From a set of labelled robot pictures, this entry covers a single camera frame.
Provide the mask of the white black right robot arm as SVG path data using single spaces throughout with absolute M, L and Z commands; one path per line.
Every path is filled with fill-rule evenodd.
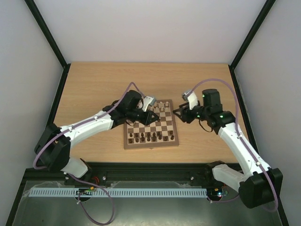
M 222 108 L 220 94 L 216 89 L 205 89 L 203 101 L 188 90 L 182 95 L 185 103 L 173 111 L 181 121 L 206 121 L 230 148 L 236 157 L 242 172 L 230 168 L 221 161 L 210 163 L 205 179 L 214 185 L 218 181 L 225 183 L 238 193 L 243 204 L 252 209 L 274 202 L 278 205 L 283 175 L 279 169 L 273 169 L 255 151 L 243 134 L 236 117 Z

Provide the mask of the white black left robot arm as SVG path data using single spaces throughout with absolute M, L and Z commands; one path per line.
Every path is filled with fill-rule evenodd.
M 143 125 L 159 121 L 159 117 L 149 110 L 155 101 L 155 97 L 130 90 L 91 117 L 66 126 L 58 127 L 54 123 L 46 126 L 34 149 L 36 158 L 33 167 L 50 172 L 62 171 L 76 178 L 84 177 L 89 167 L 84 160 L 71 157 L 71 149 L 81 141 L 127 121 Z

